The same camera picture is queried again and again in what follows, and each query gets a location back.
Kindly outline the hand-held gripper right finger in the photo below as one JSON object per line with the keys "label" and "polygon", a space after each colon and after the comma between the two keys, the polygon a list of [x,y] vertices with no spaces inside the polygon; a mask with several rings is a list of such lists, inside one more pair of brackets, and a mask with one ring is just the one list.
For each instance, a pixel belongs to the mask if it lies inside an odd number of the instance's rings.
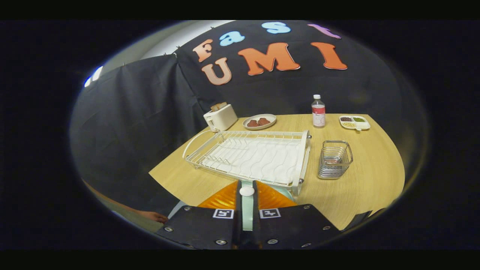
{"label": "hand-held gripper right finger", "polygon": [[312,204],[297,204],[273,187],[254,181],[254,241],[265,250],[316,249],[341,236]]}

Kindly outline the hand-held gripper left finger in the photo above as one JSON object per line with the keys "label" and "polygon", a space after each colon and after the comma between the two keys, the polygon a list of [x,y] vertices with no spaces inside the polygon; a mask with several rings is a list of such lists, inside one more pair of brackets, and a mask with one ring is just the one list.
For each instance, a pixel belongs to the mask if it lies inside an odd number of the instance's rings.
{"label": "hand-held gripper left finger", "polygon": [[235,249],[242,230],[239,180],[198,206],[181,206],[156,235],[188,249]]}

